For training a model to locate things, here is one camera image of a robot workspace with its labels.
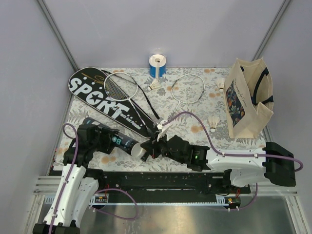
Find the black shuttlecock tube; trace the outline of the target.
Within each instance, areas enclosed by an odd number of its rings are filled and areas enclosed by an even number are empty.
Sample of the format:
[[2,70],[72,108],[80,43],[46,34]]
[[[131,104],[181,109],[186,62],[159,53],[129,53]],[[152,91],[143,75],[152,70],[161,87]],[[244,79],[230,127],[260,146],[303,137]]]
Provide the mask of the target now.
[[125,134],[121,133],[118,129],[112,129],[107,125],[104,125],[103,123],[100,123],[91,117],[85,118],[82,123],[93,124],[103,129],[114,131],[115,134],[112,137],[112,142],[115,144],[116,147],[120,148],[121,150],[123,150],[124,152],[133,157],[142,157],[146,153],[146,150],[144,150],[141,147],[138,141],[130,138],[129,136],[126,136]]

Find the white shuttlecock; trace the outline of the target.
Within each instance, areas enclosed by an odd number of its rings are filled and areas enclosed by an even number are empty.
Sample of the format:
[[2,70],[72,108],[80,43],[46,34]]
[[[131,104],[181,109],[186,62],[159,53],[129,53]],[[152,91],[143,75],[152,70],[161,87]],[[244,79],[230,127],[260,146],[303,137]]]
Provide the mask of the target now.
[[208,117],[208,124],[209,124],[211,133],[214,133],[216,131],[216,127],[217,127],[219,121],[220,121],[220,119],[218,116]]
[[161,85],[160,85],[160,83],[158,82],[158,80],[153,80],[152,81],[152,83],[148,86],[148,90],[149,91],[151,91],[151,90],[153,90],[153,89],[158,89],[158,88],[160,88],[161,87]]
[[224,92],[224,85],[225,85],[225,78],[218,78],[216,81],[215,81],[217,87],[218,87],[218,91],[220,93],[223,93]]

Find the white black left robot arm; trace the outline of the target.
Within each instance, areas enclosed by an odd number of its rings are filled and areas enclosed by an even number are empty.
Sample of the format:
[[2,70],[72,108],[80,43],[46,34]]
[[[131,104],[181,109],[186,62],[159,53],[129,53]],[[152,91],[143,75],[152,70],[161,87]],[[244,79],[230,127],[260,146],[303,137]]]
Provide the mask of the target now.
[[94,193],[105,189],[106,181],[98,169],[88,169],[94,152],[110,154],[118,129],[103,124],[71,127],[74,136],[64,153],[63,169],[54,201],[42,223],[34,225],[34,234],[78,234],[83,214]]

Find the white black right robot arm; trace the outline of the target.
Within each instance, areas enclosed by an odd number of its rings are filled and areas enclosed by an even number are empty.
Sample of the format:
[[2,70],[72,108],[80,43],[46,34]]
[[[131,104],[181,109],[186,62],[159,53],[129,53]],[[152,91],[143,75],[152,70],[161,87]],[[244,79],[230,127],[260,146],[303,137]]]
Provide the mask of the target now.
[[283,187],[296,185],[294,156],[275,142],[253,150],[221,150],[193,145],[175,135],[171,139],[150,139],[141,147],[152,158],[168,157],[196,172],[223,173],[222,187],[228,193],[266,181]]

